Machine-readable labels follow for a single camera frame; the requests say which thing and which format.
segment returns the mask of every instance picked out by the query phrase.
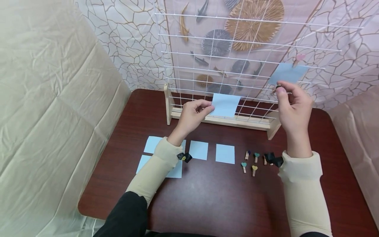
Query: hand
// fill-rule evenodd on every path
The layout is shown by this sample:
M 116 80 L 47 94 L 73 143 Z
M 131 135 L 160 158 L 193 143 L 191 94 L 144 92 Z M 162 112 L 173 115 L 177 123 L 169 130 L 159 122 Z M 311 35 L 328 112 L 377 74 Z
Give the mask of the hand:
M 279 102 L 279 120 L 287 133 L 287 153 L 291 157 L 311 157 L 308 123 L 313 100 L 298 85 L 283 81 L 278 84 L 282 87 L 275 92 Z
M 185 137 L 195 130 L 205 116 L 215 109 L 212 102 L 206 100 L 194 100 L 183 106 L 178 125 L 173 130 L 167 141 L 174 146 L 180 146 Z

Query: sticky note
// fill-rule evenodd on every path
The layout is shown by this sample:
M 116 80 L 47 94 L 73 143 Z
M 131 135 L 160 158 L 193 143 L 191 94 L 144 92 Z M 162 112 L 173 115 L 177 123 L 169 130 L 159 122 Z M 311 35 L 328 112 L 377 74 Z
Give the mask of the sticky note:
M 210 115 L 234 117 L 240 99 L 240 96 L 214 93 L 212 105 L 215 107 L 215 110 Z
M 176 164 L 175 168 L 167 174 L 166 178 L 178 178 L 178 179 L 180 179 L 182 177 L 182 166 L 183 166 L 183 161 L 180 160 Z
M 139 160 L 139 164 L 138 164 L 138 167 L 137 167 L 137 171 L 136 171 L 136 174 L 139 172 L 139 170 L 142 168 L 142 166 L 144 166 L 148 160 L 150 160 L 151 156 L 149 155 L 142 155 L 141 156 L 141 159 Z
M 234 146 L 216 144 L 216 162 L 234 164 Z
M 302 65 L 292 67 L 292 63 L 280 63 L 268 80 L 268 83 L 271 85 L 276 85 L 277 81 L 296 83 L 298 80 L 301 80 L 307 71 L 308 68 Z
M 154 154 L 155 147 L 158 145 L 161 139 L 162 137 L 149 136 L 146 141 L 145 149 L 143 150 L 143 152 Z M 186 140 L 182 142 L 182 147 L 183 150 L 186 148 Z
M 136 174 L 140 171 L 140 169 L 147 163 L 148 160 L 150 160 L 151 156 L 149 155 L 142 155 L 141 159 L 139 160 L 139 164 L 137 167 Z M 180 160 L 175 168 L 171 170 L 166 178 L 181 178 L 182 177 L 182 167 L 183 167 L 183 162 Z
M 193 159 L 207 160 L 208 143 L 202 141 L 191 141 L 189 153 Z

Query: beige sleeve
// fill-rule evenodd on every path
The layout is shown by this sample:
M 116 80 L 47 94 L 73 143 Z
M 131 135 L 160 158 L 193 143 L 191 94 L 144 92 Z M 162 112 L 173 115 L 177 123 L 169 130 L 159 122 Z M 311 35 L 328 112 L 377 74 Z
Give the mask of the beige sleeve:
M 284 163 L 279 176 L 284 183 L 285 204 L 291 236 L 320 232 L 332 237 L 329 212 L 320 184 L 323 174 L 320 155 L 292 158 L 283 152 Z
M 139 196 L 144 196 L 147 206 L 149 206 L 167 174 L 178 163 L 179 159 L 176 155 L 182 152 L 182 147 L 172 145 L 167 141 L 167 137 L 162 138 L 155 148 L 153 156 L 132 179 L 126 192 L 132 191 Z

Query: wooden table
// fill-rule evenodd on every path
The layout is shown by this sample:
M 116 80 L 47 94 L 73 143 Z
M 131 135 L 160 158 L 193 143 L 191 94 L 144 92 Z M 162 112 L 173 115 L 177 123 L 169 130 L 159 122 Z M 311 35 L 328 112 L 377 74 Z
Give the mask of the wooden table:
M 133 179 L 148 136 L 168 136 L 162 91 L 138 89 L 129 101 L 79 201 L 80 213 L 105 219 Z M 332 230 L 338 236 L 379 236 L 328 114 L 314 109 L 309 125 L 312 149 L 319 152 L 321 184 Z M 277 156 L 286 148 L 279 129 L 272 141 L 263 131 L 201 124 L 187 137 L 209 143 L 208 160 L 183 163 L 181 179 L 165 179 L 149 207 L 148 228 L 219 237 L 290 236 L 278 168 L 258 163 L 256 177 L 243 173 L 245 152 Z M 215 162 L 216 144 L 235 146 L 235 165 Z M 254 159 L 247 162 L 251 167 Z

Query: arm sleeve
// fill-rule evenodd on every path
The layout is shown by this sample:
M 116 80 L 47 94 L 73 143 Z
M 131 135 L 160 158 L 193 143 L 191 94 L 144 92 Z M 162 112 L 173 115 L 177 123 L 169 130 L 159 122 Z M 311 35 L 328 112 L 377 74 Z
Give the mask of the arm sleeve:
M 149 206 L 167 174 L 178 163 L 179 159 L 176 155 L 182 152 L 181 146 L 172 145 L 167 141 L 167 137 L 162 138 L 155 148 L 154 155 L 132 179 L 126 192 L 131 191 L 143 196 L 146 199 L 147 206 Z
M 147 228 L 147 208 L 143 197 L 126 192 L 94 237 L 142 237 Z
M 329 212 L 320 184 L 323 174 L 320 155 L 292 158 L 283 152 L 279 176 L 284 183 L 285 204 L 291 236 L 318 232 L 332 237 Z

